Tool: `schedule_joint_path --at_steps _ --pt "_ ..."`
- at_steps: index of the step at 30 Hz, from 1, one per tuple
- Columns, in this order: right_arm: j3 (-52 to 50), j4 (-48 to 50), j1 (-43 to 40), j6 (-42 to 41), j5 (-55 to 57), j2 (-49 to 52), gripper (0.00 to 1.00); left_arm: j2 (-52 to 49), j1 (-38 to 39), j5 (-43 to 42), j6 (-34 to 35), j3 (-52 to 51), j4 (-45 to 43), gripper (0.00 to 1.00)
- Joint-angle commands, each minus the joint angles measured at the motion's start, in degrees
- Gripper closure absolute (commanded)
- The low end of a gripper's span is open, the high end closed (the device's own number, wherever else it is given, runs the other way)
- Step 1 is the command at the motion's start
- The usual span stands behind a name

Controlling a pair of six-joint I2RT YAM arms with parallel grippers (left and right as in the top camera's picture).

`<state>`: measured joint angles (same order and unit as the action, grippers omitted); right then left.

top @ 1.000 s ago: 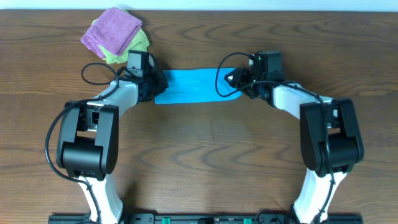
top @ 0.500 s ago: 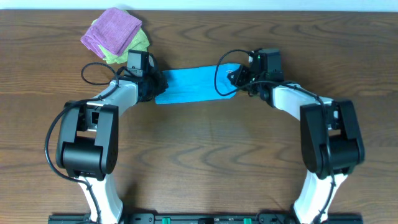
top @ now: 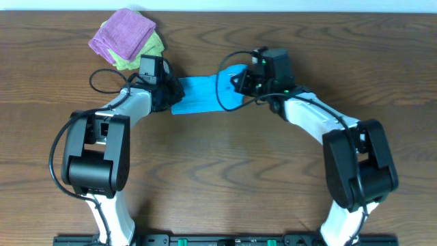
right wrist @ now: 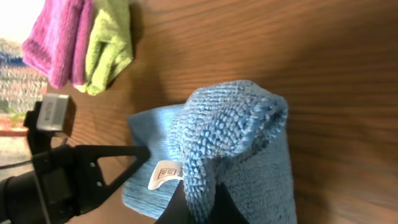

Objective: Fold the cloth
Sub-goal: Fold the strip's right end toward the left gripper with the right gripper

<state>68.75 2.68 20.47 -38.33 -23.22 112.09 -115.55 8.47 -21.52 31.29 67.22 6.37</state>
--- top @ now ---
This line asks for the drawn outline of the blue microfiber cloth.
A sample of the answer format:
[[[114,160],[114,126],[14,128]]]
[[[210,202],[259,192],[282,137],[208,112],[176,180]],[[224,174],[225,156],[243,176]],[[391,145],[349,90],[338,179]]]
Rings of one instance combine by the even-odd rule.
[[[247,65],[236,64],[219,72],[218,94],[221,104],[233,109],[242,104],[244,96],[234,91],[231,78],[240,74]],[[216,98],[216,75],[209,77],[185,77],[180,78],[185,96],[171,107],[173,115],[184,115],[192,113],[208,113],[222,111]]]

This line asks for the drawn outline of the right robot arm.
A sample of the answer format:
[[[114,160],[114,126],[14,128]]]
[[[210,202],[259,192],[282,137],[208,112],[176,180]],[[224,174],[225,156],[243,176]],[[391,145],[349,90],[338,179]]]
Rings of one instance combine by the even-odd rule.
[[[360,236],[369,214],[399,185],[381,123],[346,116],[297,85],[285,49],[262,47],[249,55],[253,68],[230,80],[235,91],[255,103],[268,103],[273,113],[323,147],[333,203],[312,245],[398,245],[394,236]]]

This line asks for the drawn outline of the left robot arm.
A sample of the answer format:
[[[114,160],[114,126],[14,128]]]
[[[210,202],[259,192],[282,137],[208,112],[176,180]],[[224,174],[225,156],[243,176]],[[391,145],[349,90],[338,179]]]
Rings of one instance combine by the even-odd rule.
[[[151,113],[184,97],[177,78],[132,74],[105,106],[75,111],[66,129],[61,179],[85,201],[98,225],[97,245],[130,245],[135,235],[124,195],[130,171],[130,131]]]

